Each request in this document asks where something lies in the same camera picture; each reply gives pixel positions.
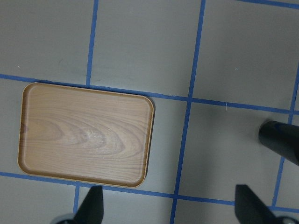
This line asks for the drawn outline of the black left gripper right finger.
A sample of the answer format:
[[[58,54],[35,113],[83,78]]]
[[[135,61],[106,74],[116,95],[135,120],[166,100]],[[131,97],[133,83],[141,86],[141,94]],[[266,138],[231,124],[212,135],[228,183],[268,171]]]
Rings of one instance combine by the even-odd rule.
[[[280,221],[245,184],[235,187],[235,216],[241,224],[278,224]]]

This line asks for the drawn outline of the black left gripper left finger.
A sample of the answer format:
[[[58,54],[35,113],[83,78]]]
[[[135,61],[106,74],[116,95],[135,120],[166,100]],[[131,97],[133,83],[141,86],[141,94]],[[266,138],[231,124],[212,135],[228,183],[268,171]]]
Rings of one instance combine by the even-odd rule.
[[[103,189],[93,186],[89,189],[73,218],[74,224],[100,224],[103,220]]]

